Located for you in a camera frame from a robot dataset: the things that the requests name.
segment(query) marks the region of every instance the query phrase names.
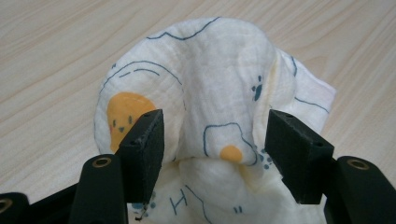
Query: wood grain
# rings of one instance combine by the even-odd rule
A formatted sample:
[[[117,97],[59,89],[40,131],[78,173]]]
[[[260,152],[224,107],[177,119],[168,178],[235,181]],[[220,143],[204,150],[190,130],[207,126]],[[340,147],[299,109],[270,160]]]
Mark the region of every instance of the wood grain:
[[[396,186],[396,1],[2,1],[0,192],[36,202],[98,153],[92,121],[107,70],[178,21],[233,17],[263,29],[337,90],[322,135]]]

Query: metal ring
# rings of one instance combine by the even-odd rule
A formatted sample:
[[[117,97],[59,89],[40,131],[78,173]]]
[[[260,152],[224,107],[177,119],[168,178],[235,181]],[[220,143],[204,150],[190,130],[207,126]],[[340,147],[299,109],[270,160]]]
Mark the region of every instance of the metal ring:
[[[367,163],[364,162],[364,161],[359,161],[359,160],[356,160],[356,159],[349,159],[346,162],[350,166],[352,166],[352,167],[354,167],[356,169],[359,169],[359,170],[368,170],[368,169],[370,169],[370,166],[367,165]]]
[[[111,163],[111,159],[109,157],[103,157],[103,158],[98,158],[96,159],[93,163],[92,166],[95,168],[101,168],[109,165]]]
[[[9,198],[0,199],[0,204],[0,214],[2,214],[12,205],[12,200]]]

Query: crumpled fabric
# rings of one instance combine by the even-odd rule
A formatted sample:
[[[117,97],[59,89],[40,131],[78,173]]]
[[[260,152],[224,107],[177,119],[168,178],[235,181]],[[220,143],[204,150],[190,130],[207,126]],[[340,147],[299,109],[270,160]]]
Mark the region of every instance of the crumpled fabric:
[[[325,223],[300,205],[265,151],[269,109],[319,133],[335,89],[275,47],[251,23],[208,18],[150,35],[114,63],[94,118],[101,153],[114,153],[145,112],[162,109],[163,168],[151,223]]]

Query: yellow circle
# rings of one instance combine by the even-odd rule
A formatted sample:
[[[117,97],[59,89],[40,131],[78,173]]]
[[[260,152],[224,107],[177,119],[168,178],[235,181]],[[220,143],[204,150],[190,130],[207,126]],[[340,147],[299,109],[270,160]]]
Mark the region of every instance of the yellow circle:
[[[221,150],[220,157],[225,161],[240,162],[243,158],[243,155],[239,148],[229,145]]]
[[[111,150],[116,152],[119,149],[120,142],[140,116],[155,109],[155,105],[140,94],[120,92],[114,95],[107,105],[107,123],[110,129]]]

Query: smiling face print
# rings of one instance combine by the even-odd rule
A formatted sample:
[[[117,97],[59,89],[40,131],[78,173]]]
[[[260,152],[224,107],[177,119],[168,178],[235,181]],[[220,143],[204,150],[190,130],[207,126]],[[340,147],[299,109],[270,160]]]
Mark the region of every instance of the smiling face print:
[[[114,95],[107,106],[111,150],[116,152],[119,149],[120,142],[140,116],[155,109],[155,105],[142,95],[133,92],[120,92]]]

